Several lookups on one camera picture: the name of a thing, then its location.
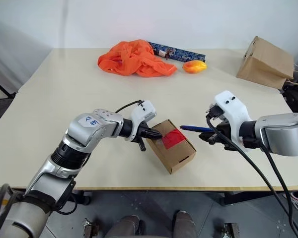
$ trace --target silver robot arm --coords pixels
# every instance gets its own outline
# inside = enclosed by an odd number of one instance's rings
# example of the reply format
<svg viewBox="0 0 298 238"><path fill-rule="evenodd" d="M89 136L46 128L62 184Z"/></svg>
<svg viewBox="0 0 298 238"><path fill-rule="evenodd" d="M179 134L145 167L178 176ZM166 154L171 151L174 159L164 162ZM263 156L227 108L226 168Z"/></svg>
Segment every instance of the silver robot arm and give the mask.
<svg viewBox="0 0 298 238"><path fill-rule="evenodd" d="M39 237L50 214L65 205L75 186L74 178L99 141L105 137L122 136L139 143L144 151L146 148L142 137L162 137L158 131L147 126L146 122L155 116L151 102L142 101L133 110L130 119L104 109L75 118L58 148L33 177L23 198L12 205L0 227L0 237Z"/></svg>
<svg viewBox="0 0 298 238"><path fill-rule="evenodd" d="M229 91L216 95L207 112L210 119L222 120L217 129L243 151L259 148L262 143L271 153L298 156L298 113L252 120L246 106ZM202 132L199 137L210 144L222 143L225 150L235 150L213 132Z"/></svg>

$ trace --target blue pen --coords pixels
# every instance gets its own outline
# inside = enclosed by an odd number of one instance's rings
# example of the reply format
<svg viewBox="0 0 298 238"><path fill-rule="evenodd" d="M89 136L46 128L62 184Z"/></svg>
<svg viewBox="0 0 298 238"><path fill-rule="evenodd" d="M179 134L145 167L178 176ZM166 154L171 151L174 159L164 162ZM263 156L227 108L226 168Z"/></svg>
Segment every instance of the blue pen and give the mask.
<svg viewBox="0 0 298 238"><path fill-rule="evenodd" d="M213 131L212 129L208 127L199 127L199 126L192 126L192 125L182 125L180 126L182 130L190 130L190 131L195 131L195 132L209 132Z"/></svg>

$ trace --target white wall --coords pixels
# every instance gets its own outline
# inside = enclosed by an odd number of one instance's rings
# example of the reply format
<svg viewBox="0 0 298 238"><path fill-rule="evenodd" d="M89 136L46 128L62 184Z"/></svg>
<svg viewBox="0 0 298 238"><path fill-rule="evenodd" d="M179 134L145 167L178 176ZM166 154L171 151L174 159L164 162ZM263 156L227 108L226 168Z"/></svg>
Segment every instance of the white wall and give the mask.
<svg viewBox="0 0 298 238"><path fill-rule="evenodd" d="M178 48L247 48L258 35L298 62L298 0L0 0L0 22L56 48L139 38Z"/></svg>

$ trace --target gray floor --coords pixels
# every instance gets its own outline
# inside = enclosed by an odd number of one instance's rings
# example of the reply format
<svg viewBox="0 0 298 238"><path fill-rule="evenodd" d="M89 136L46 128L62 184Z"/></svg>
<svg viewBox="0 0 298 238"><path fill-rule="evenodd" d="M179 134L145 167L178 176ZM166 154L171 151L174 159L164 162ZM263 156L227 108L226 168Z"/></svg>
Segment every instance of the gray floor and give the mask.
<svg viewBox="0 0 298 238"><path fill-rule="evenodd" d="M53 213L41 238L82 237L85 218L97 221L99 238L125 215L138 215L146 223L147 235L172 237L175 211L186 210L193 218L200 238L219 238L223 223L239 223L241 238L292 238L287 217L273 197L222 207L219 193L197 191L97 191L92 202L79 205L75 213ZM70 210L73 203L64 209ZM298 211L294 216L298 223Z"/></svg>

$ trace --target cardboard box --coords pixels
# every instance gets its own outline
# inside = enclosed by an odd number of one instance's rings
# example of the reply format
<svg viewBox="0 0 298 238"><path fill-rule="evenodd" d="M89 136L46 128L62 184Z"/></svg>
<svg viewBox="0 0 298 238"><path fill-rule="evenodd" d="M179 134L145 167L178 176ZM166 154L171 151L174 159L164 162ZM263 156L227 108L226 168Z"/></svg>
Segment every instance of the cardboard box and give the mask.
<svg viewBox="0 0 298 238"><path fill-rule="evenodd" d="M170 120L165 120L153 128L158 130L163 138L147 139L147 142L170 174L193 159L195 148Z"/></svg>
<svg viewBox="0 0 298 238"><path fill-rule="evenodd" d="M256 36L236 77L281 89L286 79L293 79L293 73L294 57Z"/></svg>

